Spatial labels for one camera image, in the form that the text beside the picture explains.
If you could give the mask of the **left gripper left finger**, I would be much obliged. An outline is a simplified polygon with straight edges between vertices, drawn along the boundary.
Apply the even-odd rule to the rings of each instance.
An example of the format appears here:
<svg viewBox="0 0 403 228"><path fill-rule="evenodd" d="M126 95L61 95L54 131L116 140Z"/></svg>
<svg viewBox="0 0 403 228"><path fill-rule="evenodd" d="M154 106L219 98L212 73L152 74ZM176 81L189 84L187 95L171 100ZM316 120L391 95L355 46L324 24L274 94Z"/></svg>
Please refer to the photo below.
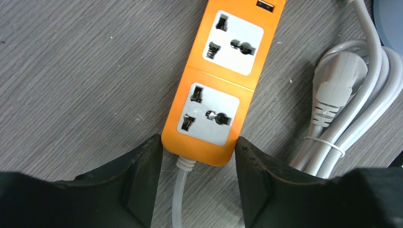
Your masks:
<svg viewBox="0 0 403 228"><path fill-rule="evenodd" d="M148 228L163 158L155 134L128 153L76 176L45 181L0 174L3 228Z"/></svg>

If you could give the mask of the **orange power strip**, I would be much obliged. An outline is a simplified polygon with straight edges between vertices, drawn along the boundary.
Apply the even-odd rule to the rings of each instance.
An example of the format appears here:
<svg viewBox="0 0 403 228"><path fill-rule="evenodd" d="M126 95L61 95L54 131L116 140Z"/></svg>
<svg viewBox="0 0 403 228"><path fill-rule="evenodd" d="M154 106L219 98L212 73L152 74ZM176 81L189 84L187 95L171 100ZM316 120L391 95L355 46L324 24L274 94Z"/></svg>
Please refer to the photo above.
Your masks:
<svg viewBox="0 0 403 228"><path fill-rule="evenodd" d="M178 167L230 160L285 4L207 2L162 132Z"/></svg>

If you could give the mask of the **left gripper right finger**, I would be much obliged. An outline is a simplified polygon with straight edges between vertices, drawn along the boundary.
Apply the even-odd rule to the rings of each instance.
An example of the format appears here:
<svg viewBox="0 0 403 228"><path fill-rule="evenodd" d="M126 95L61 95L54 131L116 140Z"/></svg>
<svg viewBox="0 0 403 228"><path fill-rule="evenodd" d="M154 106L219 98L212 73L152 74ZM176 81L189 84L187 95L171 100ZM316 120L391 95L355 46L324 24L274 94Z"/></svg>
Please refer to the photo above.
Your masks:
<svg viewBox="0 0 403 228"><path fill-rule="evenodd" d="M235 146L247 228L400 228L403 170L358 168L321 179L265 154L244 137Z"/></svg>

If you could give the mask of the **round blue power strip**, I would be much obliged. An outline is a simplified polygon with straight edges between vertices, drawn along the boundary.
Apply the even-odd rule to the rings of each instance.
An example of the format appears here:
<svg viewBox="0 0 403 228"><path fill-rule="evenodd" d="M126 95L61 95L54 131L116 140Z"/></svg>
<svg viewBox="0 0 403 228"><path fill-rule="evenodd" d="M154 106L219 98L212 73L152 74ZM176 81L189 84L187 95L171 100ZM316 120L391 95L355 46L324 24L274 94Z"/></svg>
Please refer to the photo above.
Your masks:
<svg viewBox="0 0 403 228"><path fill-rule="evenodd" d="M375 26L382 44L403 54L403 0L374 0Z"/></svg>

